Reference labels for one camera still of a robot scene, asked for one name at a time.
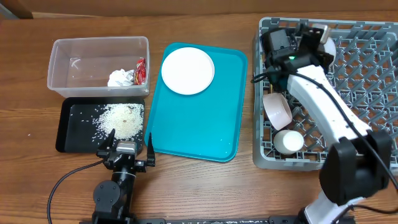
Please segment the crumpled paper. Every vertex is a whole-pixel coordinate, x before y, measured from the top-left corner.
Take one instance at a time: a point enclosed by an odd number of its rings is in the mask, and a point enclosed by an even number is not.
[[[134,70],[116,70],[109,75],[108,86],[131,86],[134,84]]]

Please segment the wooden table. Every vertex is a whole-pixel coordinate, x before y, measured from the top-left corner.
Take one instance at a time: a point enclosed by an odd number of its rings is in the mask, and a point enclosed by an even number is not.
[[[172,42],[238,49],[252,64],[251,41],[262,17],[307,17],[398,21],[397,12],[309,12],[224,16],[102,17],[2,21],[0,24],[0,223],[46,223],[49,193],[64,174],[98,161],[94,155],[55,150],[64,98],[47,86],[54,41],[75,37],[144,35],[149,39],[149,114],[163,51]],[[229,163],[157,155],[157,165],[139,174],[132,211],[141,218],[261,218],[295,215],[317,198],[318,172],[258,169],[252,162],[253,85],[249,66],[239,151]],[[110,179],[96,166],[72,175],[55,193],[54,223],[87,220],[93,189]],[[392,188],[365,201],[377,208],[397,205]],[[396,223],[397,216],[358,210],[359,223]]]

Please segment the dish rack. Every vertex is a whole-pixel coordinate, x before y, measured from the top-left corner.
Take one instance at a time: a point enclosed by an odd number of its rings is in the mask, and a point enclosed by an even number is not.
[[[394,140],[391,170],[398,173],[398,23],[328,21],[265,17],[253,40],[253,75],[266,71],[265,53],[260,36],[269,29],[298,23],[327,24],[336,45],[336,58],[326,75],[329,82],[356,115],[373,130],[385,129]],[[263,94],[270,90],[267,80],[254,84],[253,162],[262,169],[317,170],[328,155],[328,143],[320,134],[307,110],[289,93],[285,96],[292,110],[293,122],[287,129],[303,134],[301,151],[285,156],[275,150],[277,131],[271,126],[262,104]]]

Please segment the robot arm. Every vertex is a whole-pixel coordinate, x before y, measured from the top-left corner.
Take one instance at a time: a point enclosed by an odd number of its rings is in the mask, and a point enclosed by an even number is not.
[[[102,181],[94,190],[95,211],[92,224],[137,223],[130,213],[132,190],[137,172],[146,172],[148,166],[155,166],[155,152],[152,135],[149,134],[147,160],[137,160],[138,150],[135,142],[119,141],[114,143],[115,130],[100,145],[96,155],[104,159],[103,164],[113,170],[112,179]]]
[[[389,179],[325,90],[330,92],[349,121],[388,167],[392,140],[384,131],[372,132],[329,84],[325,73],[334,61],[334,55],[319,50],[327,40],[332,41],[328,38],[328,27],[300,24],[295,32],[301,36],[296,47],[290,46],[291,30],[270,30],[262,36],[262,46],[267,52],[265,76],[275,91],[287,90],[303,104],[329,143],[329,155],[320,172],[322,191],[315,202],[299,213],[299,217],[301,223],[330,224],[348,206],[385,189]],[[296,73],[322,84],[324,90],[294,75]]]
[[[356,129],[363,136],[368,134],[367,131],[371,130],[371,128],[348,108],[329,84],[321,66],[309,65],[299,68],[297,72],[321,83],[338,101]],[[339,139],[342,137],[346,137],[349,140],[357,138],[357,135],[348,126],[332,100],[323,90],[309,81],[293,75],[288,79],[287,90],[308,110],[309,115],[315,120],[319,131],[323,134],[329,145],[339,142]]]

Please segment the white cup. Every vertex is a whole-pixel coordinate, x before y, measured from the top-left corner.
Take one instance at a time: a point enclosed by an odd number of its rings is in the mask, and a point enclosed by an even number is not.
[[[291,155],[304,145],[303,136],[297,131],[283,130],[279,131],[274,138],[274,146],[278,152]]]
[[[292,112],[285,97],[280,93],[270,93],[262,96],[262,104],[269,121],[276,130],[281,130],[292,122]]]

